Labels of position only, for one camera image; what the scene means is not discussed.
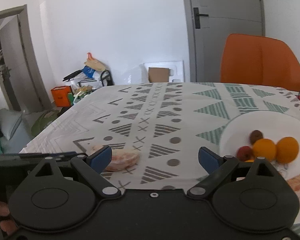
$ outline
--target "doorway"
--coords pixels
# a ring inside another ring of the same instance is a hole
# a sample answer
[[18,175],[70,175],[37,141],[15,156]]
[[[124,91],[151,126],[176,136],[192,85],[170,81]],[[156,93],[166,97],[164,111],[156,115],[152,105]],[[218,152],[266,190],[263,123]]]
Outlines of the doorway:
[[35,60],[26,6],[0,12],[0,86],[11,110],[51,109]]
[[184,0],[191,82],[220,82],[220,65],[232,33],[264,36],[262,0]]

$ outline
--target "orange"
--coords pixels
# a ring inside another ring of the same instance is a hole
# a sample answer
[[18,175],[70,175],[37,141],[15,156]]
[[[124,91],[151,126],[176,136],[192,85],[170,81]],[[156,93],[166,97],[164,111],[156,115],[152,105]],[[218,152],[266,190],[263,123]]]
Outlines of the orange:
[[272,162],[276,156],[276,146],[270,139],[260,139],[256,141],[252,147],[253,155],[257,157],[265,157],[268,161]]
[[299,153],[299,143],[293,137],[284,137],[277,142],[277,161],[279,163],[290,163],[294,161]]

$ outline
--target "orange box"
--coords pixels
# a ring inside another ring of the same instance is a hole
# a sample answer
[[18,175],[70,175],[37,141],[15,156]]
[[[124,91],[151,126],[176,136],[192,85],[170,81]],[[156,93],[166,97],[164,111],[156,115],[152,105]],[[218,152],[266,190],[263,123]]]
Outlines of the orange box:
[[70,86],[55,87],[51,89],[51,93],[57,107],[71,106],[67,96],[68,93],[72,93]]

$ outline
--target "tablecloth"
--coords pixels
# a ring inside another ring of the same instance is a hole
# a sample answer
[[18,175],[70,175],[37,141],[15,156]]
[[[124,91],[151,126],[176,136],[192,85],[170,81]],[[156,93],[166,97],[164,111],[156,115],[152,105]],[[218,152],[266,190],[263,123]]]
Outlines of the tablecloth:
[[[207,172],[198,150],[218,152],[222,130],[238,115],[270,110],[300,120],[300,101],[283,88],[232,83],[110,86],[83,98],[22,153],[90,152],[95,145],[140,153],[138,164],[102,176],[121,190],[188,190]],[[300,234],[300,225],[293,227]]]

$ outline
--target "red fruit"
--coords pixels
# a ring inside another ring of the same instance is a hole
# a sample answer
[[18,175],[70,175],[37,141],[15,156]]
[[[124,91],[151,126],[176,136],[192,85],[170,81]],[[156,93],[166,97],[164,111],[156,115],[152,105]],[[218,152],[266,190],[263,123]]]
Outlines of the red fruit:
[[251,160],[253,159],[253,151],[250,146],[242,146],[238,149],[236,157],[242,162]]

